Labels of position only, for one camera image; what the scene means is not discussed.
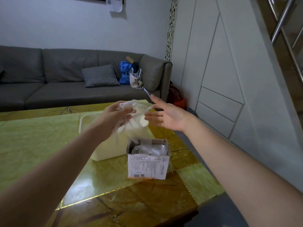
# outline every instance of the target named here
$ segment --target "sofa cushion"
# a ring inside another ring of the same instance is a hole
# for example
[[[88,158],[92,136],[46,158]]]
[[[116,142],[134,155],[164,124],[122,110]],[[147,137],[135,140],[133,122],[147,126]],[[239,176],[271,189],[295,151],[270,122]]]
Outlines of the sofa cushion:
[[[43,49],[43,64],[48,83],[83,81],[82,68],[96,67],[96,50]]]
[[[159,86],[163,74],[163,67],[166,63],[170,63],[170,61],[157,59],[146,54],[143,55],[139,68],[141,68],[143,72],[143,86],[148,91],[155,91]]]
[[[152,94],[160,97],[160,91]],[[119,100],[147,99],[143,90],[130,85],[85,88],[85,82],[48,83],[34,93],[25,103],[26,109],[67,107],[75,105],[110,103]]]
[[[0,64],[4,72],[2,83],[44,83],[42,50],[0,46]]]
[[[119,67],[121,61],[127,61],[126,57],[129,56],[136,62],[139,62],[143,56],[140,53],[118,52],[97,50],[99,66],[112,64],[114,66],[115,75],[117,79],[121,79],[122,73]]]
[[[85,80],[85,87],[112,87],[120,86],[112,64],[82,68],[82,74]]]
[[[24,110],[25,100],[45,84],[0,84],[0,112]]]

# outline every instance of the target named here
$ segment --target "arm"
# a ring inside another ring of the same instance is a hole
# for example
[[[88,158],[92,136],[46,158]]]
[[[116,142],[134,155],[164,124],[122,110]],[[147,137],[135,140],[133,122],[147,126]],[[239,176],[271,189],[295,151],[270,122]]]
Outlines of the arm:
[[[2,226],[43,226],[97,146],[131,118],[132,108],[107,107],[101,117],[54,156],[0,194]]]
[[[302,226],[303,194],[192,114],[152,96],[164,111],[146,114],[156,126],[183,131],[249,226]]]

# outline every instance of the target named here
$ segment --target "paper label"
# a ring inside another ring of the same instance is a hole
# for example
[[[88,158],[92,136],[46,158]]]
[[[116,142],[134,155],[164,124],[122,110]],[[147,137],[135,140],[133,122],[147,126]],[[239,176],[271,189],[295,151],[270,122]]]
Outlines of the paper label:
[[[169,156],[127,154],[129,178],[165,179]]]

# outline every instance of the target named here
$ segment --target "white wall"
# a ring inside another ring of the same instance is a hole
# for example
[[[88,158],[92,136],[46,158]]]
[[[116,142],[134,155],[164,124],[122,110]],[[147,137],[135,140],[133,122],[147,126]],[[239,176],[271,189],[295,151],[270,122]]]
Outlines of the white wall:
[[[164,59],[170,0],[0,0],[0,45],[104,49]]]

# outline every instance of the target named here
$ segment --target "black and white pillow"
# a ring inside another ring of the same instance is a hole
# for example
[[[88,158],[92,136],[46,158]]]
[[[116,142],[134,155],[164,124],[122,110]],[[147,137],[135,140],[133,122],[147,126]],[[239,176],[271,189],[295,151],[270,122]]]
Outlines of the black and white pillow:
[[[111,87],[120,86],[112,64],[82,68],[82,75],[85,80],[85,87]]]

